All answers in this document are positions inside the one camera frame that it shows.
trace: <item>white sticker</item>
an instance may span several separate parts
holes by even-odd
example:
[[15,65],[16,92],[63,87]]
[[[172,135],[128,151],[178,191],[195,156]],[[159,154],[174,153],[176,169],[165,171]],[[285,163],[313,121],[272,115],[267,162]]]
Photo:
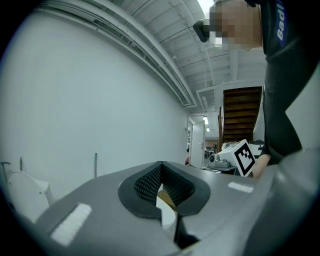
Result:
[[254,188],[252,186],[245,186],[245,185],[241,185],[241,184],[238,184],[235,182],[230,182],[228,184],[228,187],[231,189],[239,190],[239,191],[246,192],[246,193],[251,193],[254,190]]
[[79,205],[52,232],[51,238],[63,246],[68,246],[92,211],[89,205]]

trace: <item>ceiling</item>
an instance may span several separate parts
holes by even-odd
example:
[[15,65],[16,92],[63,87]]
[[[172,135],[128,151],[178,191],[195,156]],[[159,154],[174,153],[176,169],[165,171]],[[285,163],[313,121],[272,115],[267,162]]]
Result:
[[197,0],[45,0],[37,10],[111,35],[151,67],[191,115],[219,110],[215,86],[265,75],[262,48],[228,51],[199,40],[192,28],[204,18]]

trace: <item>white chair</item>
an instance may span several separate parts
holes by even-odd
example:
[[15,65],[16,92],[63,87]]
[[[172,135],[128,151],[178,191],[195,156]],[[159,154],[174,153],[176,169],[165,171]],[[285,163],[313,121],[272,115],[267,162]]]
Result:
[[11,172],[7,182],[15,210],[33,223],[54,202],[49,183],[25,172]]

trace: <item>wooden staircase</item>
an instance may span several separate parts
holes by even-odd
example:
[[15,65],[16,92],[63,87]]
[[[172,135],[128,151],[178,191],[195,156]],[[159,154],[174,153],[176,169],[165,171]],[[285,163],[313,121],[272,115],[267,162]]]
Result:
[[253,140],[259,113],[262,87],[245,87],[223,91],[224,122],[222,143]]

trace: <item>person's hand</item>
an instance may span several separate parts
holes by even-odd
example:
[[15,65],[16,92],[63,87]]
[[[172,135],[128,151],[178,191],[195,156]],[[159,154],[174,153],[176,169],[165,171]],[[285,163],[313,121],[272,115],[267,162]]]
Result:
[[271,158],[271,155],[269,155],[269,154],[263,154],[258,158],[256,165],[252,171],[254,178],[258,179],[261,176],[261,174],[265,170],[270,158]]

